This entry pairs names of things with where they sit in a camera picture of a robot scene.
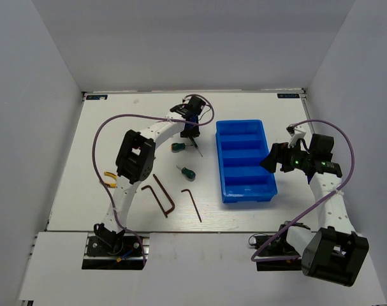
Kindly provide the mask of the green stubby screwdriver orange cap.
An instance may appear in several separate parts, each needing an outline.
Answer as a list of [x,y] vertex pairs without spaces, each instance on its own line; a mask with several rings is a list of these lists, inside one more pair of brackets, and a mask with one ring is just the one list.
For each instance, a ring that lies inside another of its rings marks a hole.
[[188,145],[185,143],[172,143],[171,144],[171,151],[173,153],[178,153],[178,152],[182,152],[183,150],[186,150],[189,147],[192,147],[192,145]]

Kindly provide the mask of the small brown hex key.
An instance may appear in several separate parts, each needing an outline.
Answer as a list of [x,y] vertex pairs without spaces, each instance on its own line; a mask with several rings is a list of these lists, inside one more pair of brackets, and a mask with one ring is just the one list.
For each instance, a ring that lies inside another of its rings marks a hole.
[[199,210],[198,210],[198,207],[197,207],[196,202],[195,202],[195,200],[194,200],[194,197],[193,197],[192,192],[191,192],[189,189],[183,189],[183,190],[181,190],[180,192],[181,192],[181,193],[187,193],[187,194],[189,195],[189,197],[190,197],[190,199],[191,199],[191,202],[192,202],[192,204],[193,204],[194,210],[195,210],[195,212],[196,212],[196,215],[197,215],[197,217],[198,217],[198,220],[199,220],[200,223],[202,223],[202,218],[201,218],[201,215],[200,215],[200,213],[199,213]]

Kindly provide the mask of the medium brown hex key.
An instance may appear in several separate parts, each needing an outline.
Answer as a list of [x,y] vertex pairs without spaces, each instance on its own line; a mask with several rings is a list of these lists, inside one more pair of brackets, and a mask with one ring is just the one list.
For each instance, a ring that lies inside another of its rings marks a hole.
[[167,213],[165,212],[164,207],[162,206],[162,203],[160,202],[159,198],[157,197],[157,194],[156,194],[155,191],[153,190],[152,186],[150,186],[150,185],[143,186],[143,187],[141,188],[141,190],[142,190],[142,191],[149,190],[149,191],[152,193],[152,195],[153,195],[154,199],[156,200],[157,204],[159,205],[159,208],[161,209],[161,211],[162,211],[164,217],[165,217],[165,218],[168,218],[168,215],[167,215]]

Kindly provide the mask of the large brown hex key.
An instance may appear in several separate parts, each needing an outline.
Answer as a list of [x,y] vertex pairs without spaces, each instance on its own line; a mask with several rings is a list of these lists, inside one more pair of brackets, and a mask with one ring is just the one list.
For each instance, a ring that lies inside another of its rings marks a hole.
[[172,197],[169,195],[168,191],[164,188],[164,185],[161,183],[157,175],[153,174],[153,177],[154,177],[154,180],[157,182],[158,186],[160,187],[160,189],[162,190],[162,192],[164,193],[166,199],[169,201],[171,205],[171,208],[164,211],[164,215],[168,217],[168,215],[175,210],[175,202],[173,201]]

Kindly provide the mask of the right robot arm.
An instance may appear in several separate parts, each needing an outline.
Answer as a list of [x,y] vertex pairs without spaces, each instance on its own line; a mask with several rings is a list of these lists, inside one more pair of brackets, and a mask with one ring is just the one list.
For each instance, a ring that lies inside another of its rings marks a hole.
[[357,234],[348,217],[341,193],[342,170],[332,162],[334,139],[314,134],[310,144],[304,132],[290,131],[286,143],[274,143],[260,165],[273,173],[277,165],[282,172],[301,170],[319,205],[318,230],[312,231],[300,221],[286,221],[280,235],[259,245],[252,260],[299,261],[302,273],[323,281],[351,287],[369,251],[368,240]]

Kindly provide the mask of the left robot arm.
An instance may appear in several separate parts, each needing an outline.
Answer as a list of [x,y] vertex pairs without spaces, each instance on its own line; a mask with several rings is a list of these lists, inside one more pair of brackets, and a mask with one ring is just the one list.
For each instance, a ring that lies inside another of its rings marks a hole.
[[170,108],[165,117],[129,114],[129,117],[146,118],[154,123],[149,127],[124,135],[115,159],[117,182],[114,192],[102,184],[110,199],[110,206],[101,223],[94,225],[94,232],[107,230],[102,247],[109,254],[118,254],[124,247],[124,239],[117,233],[126,227],[128,212],[139,185],[146,180],[154,165],[155,151],[175,134],[201,126],[199,116],[208,101],[198,94],[189,94],[179,105]]

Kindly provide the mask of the blue divided plastic bin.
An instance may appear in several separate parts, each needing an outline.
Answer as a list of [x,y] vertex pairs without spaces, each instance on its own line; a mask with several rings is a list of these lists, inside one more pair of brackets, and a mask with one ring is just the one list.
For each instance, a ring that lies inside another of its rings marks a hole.
[[274,174],[260,166],[269,153],[261,120],[219,120],[215,140],[223,203],[264,202],[277,194]]

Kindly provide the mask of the right blue corner label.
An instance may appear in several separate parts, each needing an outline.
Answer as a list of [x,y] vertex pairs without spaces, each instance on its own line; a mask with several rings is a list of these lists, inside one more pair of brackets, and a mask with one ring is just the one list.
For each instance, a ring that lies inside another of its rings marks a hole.
[[279,99],[299,99],[300,95],[297,93],[277,93]]

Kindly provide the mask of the blue corner label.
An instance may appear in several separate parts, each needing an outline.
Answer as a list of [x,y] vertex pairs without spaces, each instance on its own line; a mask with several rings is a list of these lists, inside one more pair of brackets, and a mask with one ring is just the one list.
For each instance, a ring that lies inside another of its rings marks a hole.
[[279,99],[299,99],[300,95],[297,93],[277,93]]
[[90,94],[85,97],[86,100],[107,100],[108,96],[106,94]]

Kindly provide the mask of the left blue corner label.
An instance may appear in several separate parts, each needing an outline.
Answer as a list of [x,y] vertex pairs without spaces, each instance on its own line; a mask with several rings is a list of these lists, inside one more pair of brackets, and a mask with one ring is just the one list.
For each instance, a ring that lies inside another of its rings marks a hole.
[[107,100],[108,96],[106,94],[90,94],[85,97],[86,100]]

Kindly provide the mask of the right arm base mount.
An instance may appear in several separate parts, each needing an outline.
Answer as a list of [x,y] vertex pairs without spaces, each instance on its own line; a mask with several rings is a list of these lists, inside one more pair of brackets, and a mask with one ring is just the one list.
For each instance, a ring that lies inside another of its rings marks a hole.
[[[283,233],[279,238],[276,238],[263,251],[260,252],[261,258],[274,258],[281,256],[298,256],[299,253],[294,247],[290,246],[286,241],[287,233]],[[248,243],[250,247],[259,249],[271,235],[264,233],[256,233],[249,237]],[[286,259],[285,261],[267,261],[256,263],[258,272],[288,272],[301,271],[301,259]]]

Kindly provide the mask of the yellow handled needle-nose pliers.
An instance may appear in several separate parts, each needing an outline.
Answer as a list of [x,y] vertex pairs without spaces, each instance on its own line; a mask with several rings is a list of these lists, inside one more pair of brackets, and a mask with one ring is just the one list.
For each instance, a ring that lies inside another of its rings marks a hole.
[[117,187],[117,176],[116,174],[110,172],[110,171],[104,171],[103,172],[104,178],[109,178],[110,180],[103,180],[102,184],[106,186],[107,188],[113,189]]

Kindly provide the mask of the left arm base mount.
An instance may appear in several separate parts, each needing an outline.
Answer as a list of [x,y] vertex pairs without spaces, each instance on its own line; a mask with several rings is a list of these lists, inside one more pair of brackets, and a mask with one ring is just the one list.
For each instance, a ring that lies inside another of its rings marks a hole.
[[147,261],[143,238],[110,231],[103,223],[95,224],[88,236],[82,260],[82,270],[135,270],[140,271]]

